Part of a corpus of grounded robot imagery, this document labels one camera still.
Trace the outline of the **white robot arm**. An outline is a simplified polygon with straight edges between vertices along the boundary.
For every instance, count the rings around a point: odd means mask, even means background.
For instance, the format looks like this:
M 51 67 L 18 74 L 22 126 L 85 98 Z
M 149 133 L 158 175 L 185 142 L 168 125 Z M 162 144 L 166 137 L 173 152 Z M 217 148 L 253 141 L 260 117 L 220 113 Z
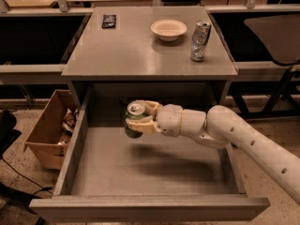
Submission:
M 300 158 L 265 137 L 231 109 L 216 105 L 208 112 L 135 100 L 127 105 L 131 133 L 185 136 L 214 149 L 232 143 L 246 153 L 297 203 L 300 203 Z

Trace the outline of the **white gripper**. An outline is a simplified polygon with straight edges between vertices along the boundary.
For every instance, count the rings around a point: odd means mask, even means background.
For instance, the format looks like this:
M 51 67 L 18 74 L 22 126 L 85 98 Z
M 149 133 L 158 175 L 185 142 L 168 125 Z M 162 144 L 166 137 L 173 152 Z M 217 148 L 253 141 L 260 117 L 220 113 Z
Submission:
M 177 137 L 180 132 L 180 123 L 183 108 L 179 105 L 162 105 L 152 100 L 138 100 L 141 103 L 147 115 L 156 116 L 156 122 L 153 120 L 132 120 L 127 119 L 127 126 L 135 131 L 153 134 L 162 133 L 168 137 Z

